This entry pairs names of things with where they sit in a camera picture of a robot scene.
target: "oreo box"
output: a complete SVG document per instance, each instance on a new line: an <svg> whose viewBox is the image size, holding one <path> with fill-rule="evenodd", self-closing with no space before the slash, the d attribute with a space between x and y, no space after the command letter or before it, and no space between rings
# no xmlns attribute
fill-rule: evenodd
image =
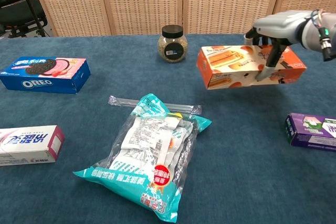
<svg viewBox="0 0 336 224"><path fill-rule="evenodd" d="M336 151L336 118L290 113L285 128L293 146Z"/></svg>
<svg viewBox="0 0 336 224"><path fill-rule="evenodd" d="M7 89L77 94L90 76L86 59L21 57L0 72Z"/></svg>
<svg viewBox="0 0 336 224"><path fill-rule="evenodd" d="M63 142L57 125L0 129L0 166L55 162Z"/></svg>

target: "glass jar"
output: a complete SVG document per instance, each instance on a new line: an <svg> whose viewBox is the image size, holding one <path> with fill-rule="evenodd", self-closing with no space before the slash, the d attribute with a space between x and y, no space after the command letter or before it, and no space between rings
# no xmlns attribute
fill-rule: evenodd
<svg viewBox="0 0 336 224"><path fill-rule="evenodd" d="M159 54L166 61L176 63L185 58L188 42L183 35L182 26L167 25L162 27L162 35L157 43Z"/></svg>

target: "blue tablecloth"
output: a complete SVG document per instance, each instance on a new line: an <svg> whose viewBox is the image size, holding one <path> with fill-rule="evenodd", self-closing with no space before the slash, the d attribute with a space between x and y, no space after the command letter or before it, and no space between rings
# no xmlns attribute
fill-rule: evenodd
<svg viewBox="0 0 336 224"><path fill-rule="evenodd" d="M336 153L291 147L287 113L336 116L336 60L292 46L308 69L294 84L208 91L201 46L241 35L189 35L187 59L158 57L158 36L0 40L0 69L20 56L85 57L91 77L77 95L9 91L0 84L0 128L58 124L56 163L0 167L0 223L159 223L148 211L72 174L108 156L131 112L109 95L203 105L213 124L197 138L178 223L336 223Z"/></svg>

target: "robotic arm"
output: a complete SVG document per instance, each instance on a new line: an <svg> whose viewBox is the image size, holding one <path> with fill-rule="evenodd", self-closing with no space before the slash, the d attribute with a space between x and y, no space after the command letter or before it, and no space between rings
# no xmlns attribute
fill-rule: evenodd
<svg viewBox="0 0 336 224"><path fill-rule="evenodd" d="M258 45L260 37L263 45L272 42L272 50L262 72L256 76L261 81L274 72L282 52L287 46L301 43L306 49L321 51L323 60L336 58L336 14L323 13L321 10L286 12L258 19L253 28L244 36L246 45Z"/></svg>

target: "orange snack box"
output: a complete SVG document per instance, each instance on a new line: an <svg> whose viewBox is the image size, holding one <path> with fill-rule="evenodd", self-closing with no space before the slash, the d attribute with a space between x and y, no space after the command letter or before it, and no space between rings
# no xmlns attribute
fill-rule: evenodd
<svg viewBox="0 0 336 224"><path fill-rule="evenodd" d="M262 81L256 81L256 75L264 68L271 48L271 45L202 47L196 65L207 89L292 83L298 80L307 67L287 47L275 72Z"/></svg>

